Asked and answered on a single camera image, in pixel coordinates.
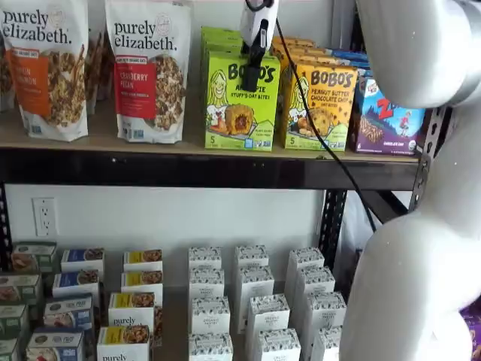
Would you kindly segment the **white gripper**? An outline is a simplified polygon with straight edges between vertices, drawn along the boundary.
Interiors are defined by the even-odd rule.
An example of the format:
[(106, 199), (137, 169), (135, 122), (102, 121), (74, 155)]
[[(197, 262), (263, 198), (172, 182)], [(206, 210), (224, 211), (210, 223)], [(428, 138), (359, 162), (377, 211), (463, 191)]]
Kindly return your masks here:
[(240, 21), (240, 33), (244, 40), (241, 53), (247, 55), (242, 75), (243, 90), (257, 89), (262, 59), (274, 36), (277, 13), (277, 0), (244, 2)]

